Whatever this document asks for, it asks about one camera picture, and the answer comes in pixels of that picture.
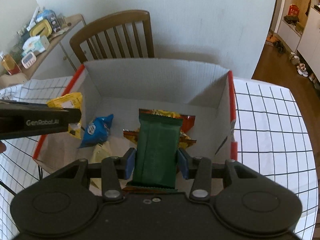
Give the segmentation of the person left hand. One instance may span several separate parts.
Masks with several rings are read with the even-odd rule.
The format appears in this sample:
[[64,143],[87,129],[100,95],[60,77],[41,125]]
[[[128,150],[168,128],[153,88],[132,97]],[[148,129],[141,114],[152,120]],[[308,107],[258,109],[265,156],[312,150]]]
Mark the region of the person left hand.
[[0,141],[0,153],[4,153],[7,150],[6,145]]

